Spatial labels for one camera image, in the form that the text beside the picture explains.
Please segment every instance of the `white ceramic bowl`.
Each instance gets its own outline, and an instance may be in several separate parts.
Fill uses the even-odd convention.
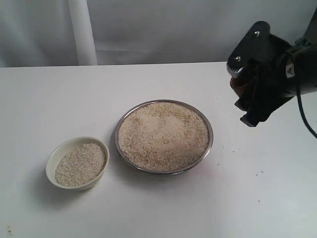
[[[105,164],[105,167],[103,168],[103,170],[93,180],[91,180],[90,182],[83,184],[81,186],[67,187],[67,186],[63,186],[63,185],[59,184],[55,179],[55,170],[56,170],[58,164],[60,163],[60,161],[62,160],[62,158],[67,153],[74,151],[77,146],[80,146],[82,144],[88,144],[88,143],[96,143],[104,151],[104,154],[106,156],[106,164]],[[109,162],[108,147],[103,142],[101,142],[100,140],[98,140],[96,138],[83,136],[83,137],[76,137],[76,138],[70,139],[70,140],[62,143],[61,145],[59,145],[52,152],[51,156],[49,157],[45,170],[46,170],[46,175],[47,175],[49,181],[52,184],[54,184],[55,186],[60,187],[60,188],[64,188],[64,189],[79,191],[79,190],[86,190],[88,188],[93,187],[100,180],[100,178],[103,176],[103,174],[105,173],[108,162]]]

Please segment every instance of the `white table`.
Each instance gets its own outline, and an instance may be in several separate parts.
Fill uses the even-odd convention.
[[[229,79],[222,62],[1,68],[0,237],[317,237],[317,141],[296,100],[249,128]],[[154,99],[186,102],[210,120],[211,152],[187,173],[153,177],[116,152],[118,120]],[[303,96],[314,129],[316,101]],[[48,156],[83,135],[109,146],[105,175],[86,192],[53,187]]]

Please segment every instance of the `wire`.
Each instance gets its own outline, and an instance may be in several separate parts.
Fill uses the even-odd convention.
[[[295,65],[292,56],[291,56],[291,61],[292,61],[293,65]],[[295,87],[296,87],[296,96],[297,96],[298,109],[299,109],[299,112],[301,114],[303,123],[307,127],[307,129],[310,131],[310,133],[317,139],[317,133],[309,125],[309,123],[308,123],[308,121],[306,119],[305,113],[304,113],[302,97],[301,97],[300,77],[296,76],[295,80],[296,80]]]

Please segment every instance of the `stainless steel bowl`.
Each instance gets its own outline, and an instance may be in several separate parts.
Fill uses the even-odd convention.
[[[195,162],[193,162],[192,164],[190,164],[189,166],[179,169],[179,170],[173,170],[173,171],[152,171],[152,170],[147,170],[144,169],[140,166],[137,166],[136,164],[132,163],[123,153],[123,151],[120,149],[119,146],[119,129],[121,127],[121,124],[123,123],[123,121],[131,114],[133,113],[135,110],[139,109],[140,107],[143,107],[145,105],[151,104],[151,103],[160,103],[160,102],[169,102],[169,103],[176,103],[179,104],[181,106],[184,106],[194,112],[196,112],[204,121],[204,123],[207,126],[208,129],[208,133],[209,133],[209,140],[208,140],[208,145],[206,148],[206,151],[204,152],[204,154]],[[204,116],[204,114],[202,114],[199,110],[197,110],[196,108],[194,108],[193,106],[190,106],[186,103],[182,103],[179,101],[174,101],[174,100],[154,100],[154,101],[149,101],[149,102],[145,102],[145,103],[141,103],[139,105],[137,105],[136,107],[132,108],[131,110],[129,110],[125,115],[123,115],[123,117],[120,119],[120,121],[118,122],[116,128],[115,128],[115,145],[117,147],[117,151],[119,152],[120,156],[124,159],[124,161],[134,167],[135,169],[138,169],[140,171],[146,172],[146,173],[150,173],[150,174],[154,174],[154,175],[175,175],[175,174],[179,174],[181,172],[184,172],[186,170],[189,170],[191,168],[193,168],[194,166],[196,166],[201,160],[203,160],[209,153],[211,146],[212,146],[212,142],[213,142],[213,131],[212,131],[212,127],[208,121],[208,119]]]

